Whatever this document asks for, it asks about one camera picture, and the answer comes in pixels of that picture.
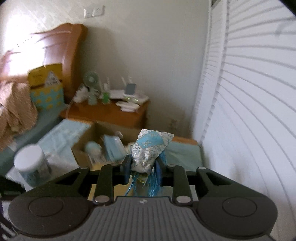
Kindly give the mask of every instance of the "nightstand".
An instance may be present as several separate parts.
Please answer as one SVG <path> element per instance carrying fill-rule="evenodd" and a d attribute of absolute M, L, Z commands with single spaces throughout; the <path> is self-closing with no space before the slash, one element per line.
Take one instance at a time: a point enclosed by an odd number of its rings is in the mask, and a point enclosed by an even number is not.
<path fill-rule="evenodd" d="M 87 101 L 74 103 L 70 108 L 68 119 L 76 121 L 104 121 L 129 128 L 145 128 L 149 101 L 134 113 L 121 111 L 120 107 L 116 105 L 116 102 L 111 101 L 110 104 L 102 104 L 98 101 L 97 105 L 88 105 Z M 60 116 L 66 118 L 66 110 L 62 111 Z"/>

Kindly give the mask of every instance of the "green object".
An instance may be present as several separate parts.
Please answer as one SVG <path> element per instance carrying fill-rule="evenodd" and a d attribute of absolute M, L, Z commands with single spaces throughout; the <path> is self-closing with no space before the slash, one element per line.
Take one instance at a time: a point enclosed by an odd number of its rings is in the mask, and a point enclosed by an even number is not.
<path fill-rule="evenodd" d="M 109 92 L 104 92 L 103 93 L 102 103 L 103 104 L 109 104 L 110 103 L 110 93 Z"/>

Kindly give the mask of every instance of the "green desk fan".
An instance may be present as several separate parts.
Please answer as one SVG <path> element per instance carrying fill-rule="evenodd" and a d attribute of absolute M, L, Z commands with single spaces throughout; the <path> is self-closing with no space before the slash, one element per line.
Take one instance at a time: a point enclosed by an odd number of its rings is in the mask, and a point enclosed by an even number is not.
<path fill-rule="evenodd" d="M 96 105 L 97 104 L 97 90 L 95 89 L 95 86 L 99 82 L 99 76 L 94 71 L 87 72 L 83 77 L 83 83 L 85 86 L 89 87 L 89 99 L 88 104 L 89 105 Z"/>

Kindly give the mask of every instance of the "brown cloth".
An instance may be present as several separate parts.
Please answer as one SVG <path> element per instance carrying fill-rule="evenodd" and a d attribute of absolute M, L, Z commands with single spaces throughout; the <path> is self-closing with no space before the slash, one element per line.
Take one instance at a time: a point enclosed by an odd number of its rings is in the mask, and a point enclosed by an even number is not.
<path fill-rule="evenodd" d="M 13 141 L 15 135 L 30 130 L 36 124 L 37 115 L 29 84 L 0 82 L 0 151 Z"/>

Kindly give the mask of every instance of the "round container in box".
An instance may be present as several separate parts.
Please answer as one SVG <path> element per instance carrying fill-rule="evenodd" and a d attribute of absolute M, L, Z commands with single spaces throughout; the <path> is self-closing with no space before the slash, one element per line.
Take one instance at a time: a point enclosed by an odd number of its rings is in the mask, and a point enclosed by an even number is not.
<path fill-rule="evenodd" d="M 51 168 L 38 145 L 27 145 L 14 158 L 15 168 L 30 186 L 38 186 L 50 178 Z"/>

